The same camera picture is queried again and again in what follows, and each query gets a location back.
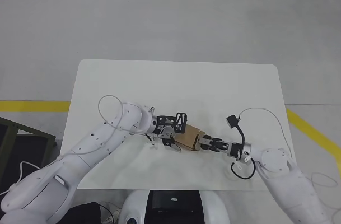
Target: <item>cardboard box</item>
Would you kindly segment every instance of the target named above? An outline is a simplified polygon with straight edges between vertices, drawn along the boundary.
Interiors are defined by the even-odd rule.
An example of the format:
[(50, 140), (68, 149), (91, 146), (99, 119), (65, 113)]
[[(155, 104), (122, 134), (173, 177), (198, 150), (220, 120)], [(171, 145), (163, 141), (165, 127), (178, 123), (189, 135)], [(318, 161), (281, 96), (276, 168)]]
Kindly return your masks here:
[(205, 132), (199, 128), (187, 124), (185, 127), (185, 133), (176, 134), (174, 140), (182, 148), (186, 148), (191, 151), (199, 151), (200, 144), (198, 143), (198, 138), (202, 138), (204, 134)]

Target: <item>concrete floor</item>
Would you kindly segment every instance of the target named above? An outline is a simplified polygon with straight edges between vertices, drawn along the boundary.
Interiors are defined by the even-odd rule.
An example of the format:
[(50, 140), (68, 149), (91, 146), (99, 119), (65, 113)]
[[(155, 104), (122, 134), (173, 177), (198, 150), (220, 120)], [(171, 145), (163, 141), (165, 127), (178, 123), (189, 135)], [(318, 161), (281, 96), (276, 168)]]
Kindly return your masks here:
[[(287, 107), (341, 146), (341, 0), (0, 0), (0, 100), (70, 100), (82, 59), (274, 64)], [(0, 116), (58, 139), (67, 119), (66, 113)], [(291, 134), (301, 169), (340, 183), (318, 189), (340, 207), (333, 157), (295, 127)], [(116, 194), (83, 192), (77, 202)], [(253, 200), (241, 192), (226, 197)], [(246, 209), (263, 218), (231, 221), (288, 223), (271, 220), (278, 211), (260, 202)]]

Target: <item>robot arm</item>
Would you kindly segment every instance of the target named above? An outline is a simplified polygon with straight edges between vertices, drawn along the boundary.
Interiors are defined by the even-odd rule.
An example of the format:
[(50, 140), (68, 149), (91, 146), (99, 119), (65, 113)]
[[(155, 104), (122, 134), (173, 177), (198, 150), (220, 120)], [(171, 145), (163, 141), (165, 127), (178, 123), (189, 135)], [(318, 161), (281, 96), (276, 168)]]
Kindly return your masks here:
[(282, 149), (252, 156), (272, 197), (293, 223), (331, 224), (311, 181)]
[(282, 148), (259, 151), (247, 143), (204, 137), (198, 140), (202, 149), (224, 152), (245, 164), (254, 161), (272, 197), (293, 223), (331, 224), (311, 181)]
[(186, 114), (178, 115), (182, 118), (179, 124), (177, 117), (157, 118), (153, 116), (153, 108), (123, 103), (123, 112), (119, 110), (109, 121), (111, 125), (100, 124), (54, 162), (13, 184), (2, 200), (1, 208), (6, 214), (0, 223), (57, 223), (70, 208), (84, 176), (120, 146), (131, 132), (162, 133), (166, 127), (174, 127), (174, 132), (167, 136), (171, 146), (172, 135), (181, 133), (186, 124)]

